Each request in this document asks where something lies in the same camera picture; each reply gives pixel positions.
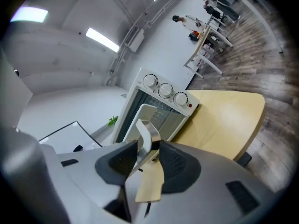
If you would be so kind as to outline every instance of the black gripper pad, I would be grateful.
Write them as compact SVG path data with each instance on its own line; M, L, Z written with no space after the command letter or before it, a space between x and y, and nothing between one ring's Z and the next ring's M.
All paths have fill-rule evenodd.
M160 163L164 171L162 193L186 191L200 175L199 161L190 154L175 148L170 142L160 141Z
M116 149L95 163L97 174L108 184L123 186L137 161L137 141Z

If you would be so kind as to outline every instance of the oven door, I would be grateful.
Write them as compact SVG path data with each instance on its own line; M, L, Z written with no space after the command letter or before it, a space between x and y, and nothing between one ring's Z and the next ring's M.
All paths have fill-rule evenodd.
M142 104L152 105L157 111L151 115L150 122L159 131L161 139L171 141L174 135L180 130L188 117L174 110L166 103L152 97L151 95L138 90L132 102L118 133L116 133L116 142L120 143L125 140L126 134Z

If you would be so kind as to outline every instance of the black vent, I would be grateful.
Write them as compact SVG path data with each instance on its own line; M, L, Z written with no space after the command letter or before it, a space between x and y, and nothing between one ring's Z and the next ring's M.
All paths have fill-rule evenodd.
M241 208L243 214L246 215L259 206L257 200L249 193L240 181L228 182L225 185L234 200L237 202L238 206Z

